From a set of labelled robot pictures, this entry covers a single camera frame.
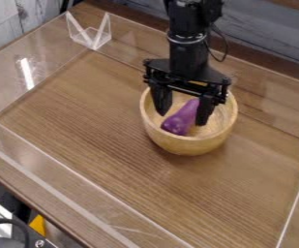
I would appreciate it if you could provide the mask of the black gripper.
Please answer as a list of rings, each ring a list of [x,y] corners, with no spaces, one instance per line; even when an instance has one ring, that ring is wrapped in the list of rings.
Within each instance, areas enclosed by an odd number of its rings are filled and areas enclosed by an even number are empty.
[[[150,86],[154,107],[159,115],[163,116],[173,106],[173,90],[194,96],[205,94],[199,97],[195,116],[195,125],[205,126],[215,104],[227,102],[231,79],[209,65],[194,71],[177,73],[170,69],[169,59],[146,59],[143,64],[145,82]]]

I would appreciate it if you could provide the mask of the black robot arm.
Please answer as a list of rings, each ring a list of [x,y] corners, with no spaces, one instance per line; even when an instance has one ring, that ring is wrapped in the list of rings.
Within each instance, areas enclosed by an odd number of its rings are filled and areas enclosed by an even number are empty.
[[[145,83],[154,107],[165,115],[173,106],[173,92],[199,99],[195,125],[207,124],[218,105],[227,102],[231,79],[210,67],[211,32],[221,33],[215,21],[223,15],[223,0],[163,0],[170,26],[170,56],[146,59]]]

